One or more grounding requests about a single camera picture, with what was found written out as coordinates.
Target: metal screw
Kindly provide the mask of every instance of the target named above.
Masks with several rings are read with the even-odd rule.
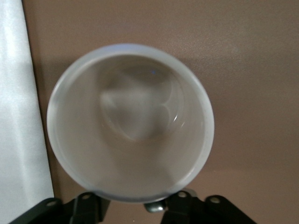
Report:
[[[211,198],[210,198],[210,201],[213,202],[213,203],[215,203],[215,204],[220,203],[220,200],[219,200],[219,198],[217,198],[217,197],[211,197]]]
[[[154,213],[154,212],[163,211],[165,209],[166,205],[165,205],[165,201],[158,201],[158,202],[144,204],[144,207],[145,207],[146,211],[148,211],[150,213]]]
[[[178,193],[178,196],[179,196],[179,197],[187,197],[187,194],[186,194],[185,192],[183,192],[183,191],[180,191],[180,192]]]
[[[57,203],[56,201],[48,202],[48,203],[47,203],[47,206],[50,207],[50,206],[55,205],[56,203]]]
[[[83,199],[83,200],[86,200],[86,199],[90,198],[90,196],[91,196],[91,194],[84,195],[84,196],[82,196],[82,199]]]

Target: white backdrop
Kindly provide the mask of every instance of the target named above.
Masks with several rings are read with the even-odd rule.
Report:
[[[0,224],[53,197],[21,0],[0,0]]]

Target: ceramic cup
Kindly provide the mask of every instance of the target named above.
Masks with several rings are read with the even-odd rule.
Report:
[[[75,61],[51,95],[47,127],[65,171],[100,197],[161,200],[202,169],[214,137],[209,98],[178,59],[138,44]]]

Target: white mug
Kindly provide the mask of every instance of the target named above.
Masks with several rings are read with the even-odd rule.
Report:
[[[211,151],[214,117],[195,75],[152,47],[116,44],[61,76],[47,127],[65,171],[100,197],[161,200],[184,188]]]

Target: brown background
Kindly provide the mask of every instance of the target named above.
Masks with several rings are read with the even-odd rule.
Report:
[[[64,70],[96,48],[146,44],[185,63],[215,116],[210,157],[189,185],[220,194],[258,223],[299,223],[299,1],[26,0],[44,127]],[[83,191],[49,146],[55,195]],[[112,202],[104,223],[159,223],[142,205]]]

